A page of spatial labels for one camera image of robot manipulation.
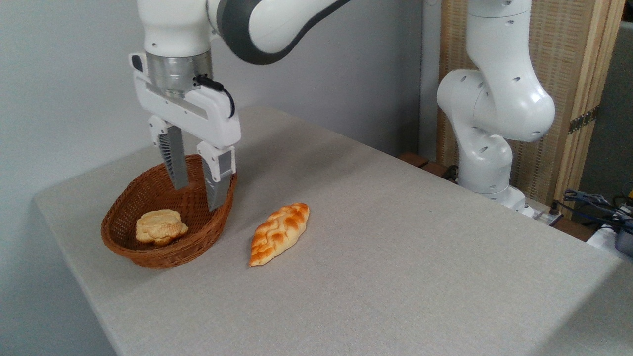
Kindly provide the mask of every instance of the wooden block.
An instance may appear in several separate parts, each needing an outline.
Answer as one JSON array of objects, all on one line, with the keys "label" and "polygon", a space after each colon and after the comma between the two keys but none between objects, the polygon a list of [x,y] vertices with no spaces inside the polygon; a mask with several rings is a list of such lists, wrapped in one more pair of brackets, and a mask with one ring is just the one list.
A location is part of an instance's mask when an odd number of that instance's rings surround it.
[{"label": "wooden block", "polygon": [[446,173],[446,167],[436,162],[429,162],[422,169],[438,177],[442,177]]},{"label": "wooden block", "polygon": [[423,166],[425,166],[428,162],[429,159],[428,158],[424,158],[422,156],[418,156],[415,153],[412,152],[405,152],[402,155],[400,155],[398,157],[398,159],[405,161],[406,163],[409,163],[411,165],[414,165],[418,168],[422,168]]},{"label": "wooden block", "polygon": [[553,227],[583,242],[587,242],[594,234],[592,229],[569,219],[560,219]]}]

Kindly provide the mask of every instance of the braided bread roll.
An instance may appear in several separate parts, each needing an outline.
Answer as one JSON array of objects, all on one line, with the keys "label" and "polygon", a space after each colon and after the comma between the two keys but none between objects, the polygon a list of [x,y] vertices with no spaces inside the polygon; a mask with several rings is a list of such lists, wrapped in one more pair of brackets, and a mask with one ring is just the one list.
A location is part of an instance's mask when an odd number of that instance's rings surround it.
[{"label": "braided bread roll", "polygon": [[292,247],[306,230],[310,208],[304,203],[282,207],[255,230],[250,267],[266,264]]}]

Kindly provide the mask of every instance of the metal hinge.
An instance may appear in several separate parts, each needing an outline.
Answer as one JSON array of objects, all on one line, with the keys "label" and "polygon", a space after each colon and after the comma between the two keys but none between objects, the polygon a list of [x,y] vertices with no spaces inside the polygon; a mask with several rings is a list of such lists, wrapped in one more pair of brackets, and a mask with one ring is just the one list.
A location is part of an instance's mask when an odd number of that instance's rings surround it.
[{"label": "metal hinge", "polygon": [[589,125],[589,123],[591,123],[592,121],[594,121],[596,119],[596,117],[598,116],[598,109],[600,108],[600,106],[596,106],[595,108],[587,111],[586,113],[582,114],[581,116],[573,119],[570,123],[569,123],[569,131],[567,131],[567,134],[572,134],[574,131],[580,130],[580,128],[585,127],[587,125]]}]

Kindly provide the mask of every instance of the gripper hand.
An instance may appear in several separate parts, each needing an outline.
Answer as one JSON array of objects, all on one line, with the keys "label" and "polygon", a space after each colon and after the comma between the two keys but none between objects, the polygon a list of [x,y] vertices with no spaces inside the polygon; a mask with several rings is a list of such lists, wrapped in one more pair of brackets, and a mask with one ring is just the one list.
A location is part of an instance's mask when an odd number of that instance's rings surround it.
[{"label": "gripper hand", "polygon": [[152,140],[175,189],[188,185],[182,130],[202,140],[197,150],[210,210],[223,204],[235,173],[239,119],[229,92],[213,81],[211,36],[218,34],[244,61],[274,63],[348,1],[138,0],[145,53],[130,55],[134,85],[153,114]]},{"label": "gripper hand", "polygon": [[525,196],[509,184],[512,150],[505,138],[536,141],[555,114],[530,62],[531,4],[470,0],[467,51],[479,70],[454,70],[437,90],[459,146],[459,184],[526,215],[532,209]]}]

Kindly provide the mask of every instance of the white wall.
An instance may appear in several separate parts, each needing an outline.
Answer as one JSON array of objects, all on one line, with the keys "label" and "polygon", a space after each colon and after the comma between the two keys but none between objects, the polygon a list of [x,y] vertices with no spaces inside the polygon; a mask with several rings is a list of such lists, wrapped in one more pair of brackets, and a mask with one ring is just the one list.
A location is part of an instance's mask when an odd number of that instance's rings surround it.
[{"label": "white wall", "polygon": [[[421,3],[352,0],[267,67],[214,42],[216,79],[239,107],[415,151]],[[149,146],[126,63],[140,49],[133,0],[0,1],[1,355],[113,354],[32,198]]]}]

